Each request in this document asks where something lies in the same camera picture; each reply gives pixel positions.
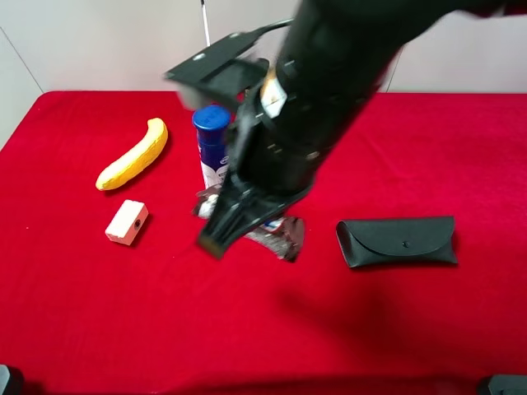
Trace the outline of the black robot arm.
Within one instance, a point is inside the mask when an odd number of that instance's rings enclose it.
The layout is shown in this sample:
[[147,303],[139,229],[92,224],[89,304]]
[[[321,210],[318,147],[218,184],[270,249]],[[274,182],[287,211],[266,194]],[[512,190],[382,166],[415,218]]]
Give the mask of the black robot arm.
[[198,244],[220,258],[311,189],[319,167],[409,41],[452,12],[523,14],[523,1],[304,1],[229,135],[229,165]]

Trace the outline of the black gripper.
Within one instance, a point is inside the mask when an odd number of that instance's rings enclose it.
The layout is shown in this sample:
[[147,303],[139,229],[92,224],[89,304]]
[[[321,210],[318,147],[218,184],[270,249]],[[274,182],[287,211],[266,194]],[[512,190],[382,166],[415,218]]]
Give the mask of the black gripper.
[[198,246],[216,259],[283,217],[375,93],[381,61],[280,57],[236,114],[230,165]]

